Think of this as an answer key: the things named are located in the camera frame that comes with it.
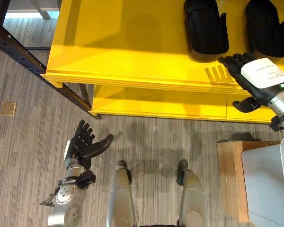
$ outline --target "gray carpet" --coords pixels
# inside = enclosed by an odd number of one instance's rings
[[[24,45],[50,46],[55,22],[7,19],[4,26]],[[48,52],[33,54],[47,62]],[[115,135],[109,150],[92,160],[97,180],[88,189],[82,227],[105,226],[111,179],[120,159],[132,170],[138,225],[175,224],[181,196],[176,168],[183,158],[204,186],[209,226],[251,227],[221,209],[216,142],[231,136],[282,137],[262,124],[108,115],[95,120],[0,53],[0,105],[2,101],[17,102],[17,110],[14,117],[0,116],[0,226],[46,226],[51,208],[38,204],[65,175],[64,147],[80,119],[91,123],[97,140]]]

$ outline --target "yellow tabletop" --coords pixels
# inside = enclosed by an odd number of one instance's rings
[[[272,0],[284,20],[284,0]],[[230,49],[248,51],[248,0],[217,0]],[[217,61],[187,54],[184,0],[63,0],[44,77],[63,82],[246,94]],[[284,70],[284,58],[277,62]]]

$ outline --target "white plastic container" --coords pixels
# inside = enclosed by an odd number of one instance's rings
[[[284,227],[284,139],[242,152],[248,216],[257,227]]]

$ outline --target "white label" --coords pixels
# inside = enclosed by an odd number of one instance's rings
[[[284,72],[268,58],[245,64],[241,74],[257,88],[266,88],[284,83]]]

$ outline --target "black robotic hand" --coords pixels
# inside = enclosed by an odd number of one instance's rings
[[[92,131],[84,120],[79,122],[65,156],[67,168],[73,164],[80,164],[88,170],[91,166],[91,158],[102,154],[114,139],[114,136],[109,134],[100,142],[93,143],[95,135],[91,134]]]
[[[269,59],[256,59],[250,53],[236,53],[232,57],[220,57],[222,63],[236,82],[252,96],[234,101],[233,106],[249,113],[269,102],[284,91],[284,73]]]

